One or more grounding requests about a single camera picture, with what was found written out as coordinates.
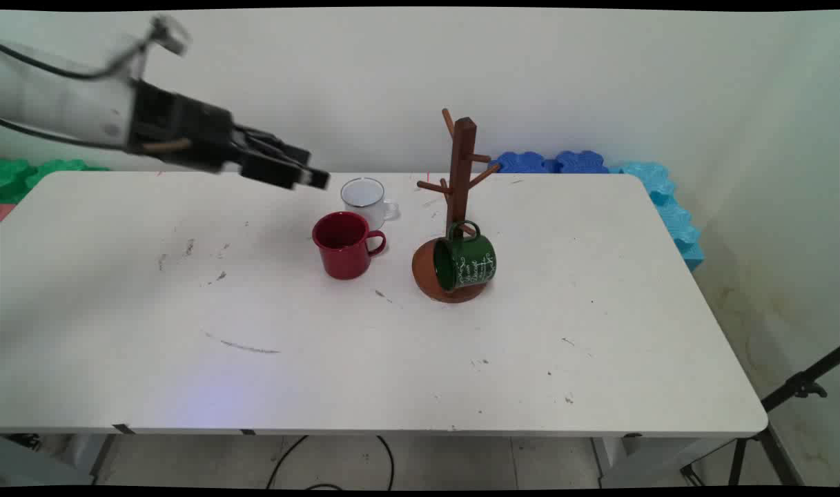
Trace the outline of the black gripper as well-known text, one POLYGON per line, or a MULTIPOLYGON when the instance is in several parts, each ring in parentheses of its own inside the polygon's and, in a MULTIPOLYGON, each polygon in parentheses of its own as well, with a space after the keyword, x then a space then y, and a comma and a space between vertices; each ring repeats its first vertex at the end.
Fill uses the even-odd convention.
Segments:
POLYGON ((311 153, 287 144, 272 133, 235 126, 224 108, 136 81, 135 103, 127 135, 127 151, 175 166, 220 173, 227 163, 240 176, 278 188, 297 185, 325 190, 331 174, 307 168, 311 153), (238 144, 237 132, 245 144, 238 144))

